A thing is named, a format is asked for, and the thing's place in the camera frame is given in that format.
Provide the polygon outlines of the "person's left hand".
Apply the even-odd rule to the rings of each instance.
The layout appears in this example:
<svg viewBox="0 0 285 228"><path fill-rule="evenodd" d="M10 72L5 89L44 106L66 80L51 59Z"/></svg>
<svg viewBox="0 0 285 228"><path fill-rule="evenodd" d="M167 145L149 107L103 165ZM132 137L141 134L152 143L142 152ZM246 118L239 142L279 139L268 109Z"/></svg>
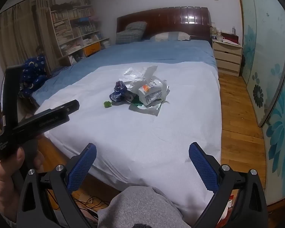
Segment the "person's left hand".
<svg viewBox="0 0 285 228"><path fill-rule="evenodd" d="M11 158L0 161L0 213L15 222L18 212L19 194L14 190L12 175L20 169L25 160L25 151L18 148Z"/></svg>

